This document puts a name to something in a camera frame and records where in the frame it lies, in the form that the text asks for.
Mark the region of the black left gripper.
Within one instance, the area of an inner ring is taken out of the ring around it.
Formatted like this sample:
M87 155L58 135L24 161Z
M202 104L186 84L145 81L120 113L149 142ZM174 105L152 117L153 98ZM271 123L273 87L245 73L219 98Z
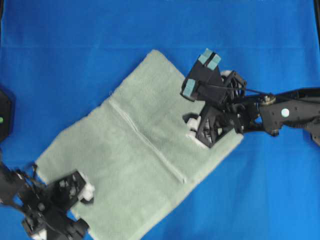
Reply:
M78 203L94 203L95 187L81 171L74 170L48 184L37 186L37 221L44 225L87 225L81 217L72 220L68 212Z

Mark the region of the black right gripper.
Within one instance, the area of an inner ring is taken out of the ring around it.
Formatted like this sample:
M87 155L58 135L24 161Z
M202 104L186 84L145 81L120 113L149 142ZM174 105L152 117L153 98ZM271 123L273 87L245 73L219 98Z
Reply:
M244 135L250 117L248 107L241 103L227 104L223 108L206 103L200 113L185 113L183 121L189 129L186 136L200 147L210 149L232 131Z

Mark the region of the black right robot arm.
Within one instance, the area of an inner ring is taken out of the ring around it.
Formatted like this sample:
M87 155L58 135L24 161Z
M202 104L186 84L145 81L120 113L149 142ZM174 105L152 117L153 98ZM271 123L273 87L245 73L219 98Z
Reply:
M183 120L191 136L212 148L228 133L265 132L279 135L282 126L304 129L320 143L320 90L300 88L279 94L260 93L226 100L223 104L206 101L199 114L190 112Z

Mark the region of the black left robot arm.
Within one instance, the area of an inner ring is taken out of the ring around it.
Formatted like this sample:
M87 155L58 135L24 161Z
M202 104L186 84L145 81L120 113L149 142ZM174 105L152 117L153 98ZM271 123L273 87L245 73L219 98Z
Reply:
M37 164L31 164L33 173L8 168L0 163L0 203L24 215L24 225L30 232L49 228L62 235L87 231L90 226L82 218L74 221L68 211L81 202L94 202L95 187L86 175L77 169L49 183L36 179Z

